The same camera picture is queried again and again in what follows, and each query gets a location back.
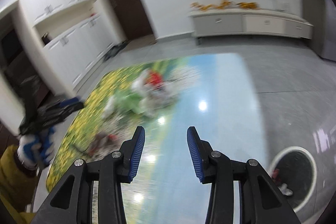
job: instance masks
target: gray tile floor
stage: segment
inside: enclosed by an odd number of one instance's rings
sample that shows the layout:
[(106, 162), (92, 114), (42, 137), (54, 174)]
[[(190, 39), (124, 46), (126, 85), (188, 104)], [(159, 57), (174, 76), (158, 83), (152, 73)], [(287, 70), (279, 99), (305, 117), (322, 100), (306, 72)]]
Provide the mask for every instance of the gray tile floor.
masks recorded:
[[(238, 53), (246, 61), (259, 97), (270, 158), (286, 147), (301, 146), (316, 159), (317, 187), (309, 203), (298, 213), (300, 220), (306, 220), (328, 203), (336, 189), (336, 138), (332, 135), (336, 125), (333, 118), (336, 114), (336, 63), (321, 60), (302, 41), (281, 37), (216, 37), (205, 39), (198, 46), (195, 39), (187, 38), (123, 50), (101, 65), (78, 94), (87, 98), (103, 75), (120, 67), (223, 52)], [(74, 116), (57, 127), (56, 148)], [(315, 143), (313, 133), (320, 129), (331, 141)], [(39, 183), (35, 210), (47, 195), (46, 175), (47, 170)]]

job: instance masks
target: silver bolt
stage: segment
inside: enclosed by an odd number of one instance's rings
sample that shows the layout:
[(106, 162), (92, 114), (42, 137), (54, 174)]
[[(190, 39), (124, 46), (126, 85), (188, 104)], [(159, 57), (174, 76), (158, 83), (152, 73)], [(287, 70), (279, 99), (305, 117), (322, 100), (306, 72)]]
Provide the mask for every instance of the silver bolt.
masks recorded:
[(221, 152), (216, 151), (216, 150), (212, 151), (211, 156), (213, 156), (214, 158), (219, 158), (221, 156)]
[(112, 157), (113, 158), (119, 158), (120, 156), (121, 156), (121, 152), (119, 152), (119, 151), (112, 152)]
[(250, 164), (251, 166), (257, 166), (257, 165), (258, 165), (258, 162), (257, 162), (257, 160), (255, 160), (255, 159), (250, 159), (250, 160), (249, 160), (249, 164)]
[(75, 166), (83, 165), (84, 161), (82, 159), (75, 160)]

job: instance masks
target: brown cuff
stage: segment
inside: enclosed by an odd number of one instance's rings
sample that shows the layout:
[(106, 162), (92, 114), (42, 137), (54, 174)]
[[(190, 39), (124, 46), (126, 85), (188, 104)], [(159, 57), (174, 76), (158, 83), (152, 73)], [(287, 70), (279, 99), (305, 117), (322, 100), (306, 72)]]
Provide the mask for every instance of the brown cuff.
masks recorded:
[(22, 162), (19, 160), (19, 158), (17, 157), (17, 151), (15, 151), (14, 153), (14, 162), (16, 164), (16, 167), (22, 172), (24, 173), (27, 177), (29, 178), (33, 178), (36, 176), (36, 170), (29, 170), (26, 167), (24, 167), (22, 165)]

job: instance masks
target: white drawer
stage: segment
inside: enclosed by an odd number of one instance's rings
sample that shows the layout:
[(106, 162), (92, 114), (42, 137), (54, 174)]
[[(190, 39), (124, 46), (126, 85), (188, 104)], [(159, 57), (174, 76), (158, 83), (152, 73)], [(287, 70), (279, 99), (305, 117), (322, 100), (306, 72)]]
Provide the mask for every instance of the white drawer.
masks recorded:
[(193, 17), (196, 35), (221, 35), (228, 33), (241, 33), (241, 15), (211, 15)]
[(245, 32), (285, 34), (285, 20), (268, 16), (244, 15)]
[(291, 37), (311, 39), (312, 26), (293, 20), (286, 20), (286, 34)]

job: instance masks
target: gloved hand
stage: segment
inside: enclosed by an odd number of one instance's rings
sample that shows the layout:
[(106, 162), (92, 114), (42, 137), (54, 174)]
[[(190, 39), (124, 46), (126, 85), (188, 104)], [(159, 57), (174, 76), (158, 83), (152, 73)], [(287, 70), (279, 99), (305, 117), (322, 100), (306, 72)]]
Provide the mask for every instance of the gloved hand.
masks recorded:
[(50, 161), (54, 158), (53, 134), (54, 129), (51, 127), (38, 135), (28, 134), (20, 138), (17, 157), (22, 165), (28, 170), (37, 168), (37, 161), (33, 150), (37, 150), (45, 167), (49, 166)]

